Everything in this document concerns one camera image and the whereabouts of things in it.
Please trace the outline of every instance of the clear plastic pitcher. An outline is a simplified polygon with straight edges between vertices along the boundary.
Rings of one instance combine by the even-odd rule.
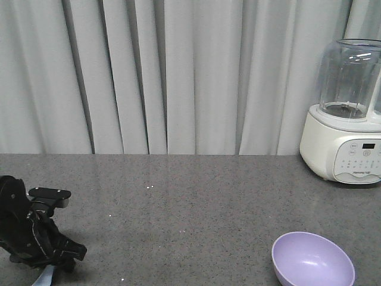
[[[380,68],[381,41],[343,39],[328,45],[318,80],[320,110],[341,118],[371,118],[380,123]]]

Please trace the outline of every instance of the curtain fold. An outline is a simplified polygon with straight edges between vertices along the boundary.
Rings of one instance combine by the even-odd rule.
[[[103,1],[115,97],[127,154],[148,154],[138,75],[124,0]]]
[[[0,152],[298,154],[371,0],[0,0]]]
[[[113,78],[101,9],[93,0],[67,0],[72,19],[96,153],[123,153]]]
[[[89,153],[61,3],[2,0],[0,11],[1,151]]]

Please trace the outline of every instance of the gray countertop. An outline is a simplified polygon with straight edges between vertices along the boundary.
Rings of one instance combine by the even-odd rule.
[[[380,285],[380,185],[323,181],[300,156],[0,154],[0,174],[72,192],[53,219],[88,253],[53,285],[278,286],[271,246],[290,231],[332,240],[355,285]],[[0,249],[1,285],[40,272]]]

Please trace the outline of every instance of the purple bowl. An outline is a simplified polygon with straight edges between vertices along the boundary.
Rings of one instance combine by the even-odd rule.
[[[275,274],[283,286],[352,286],[351,259],[333,242],[309,232],[279,237],[271,251]]]

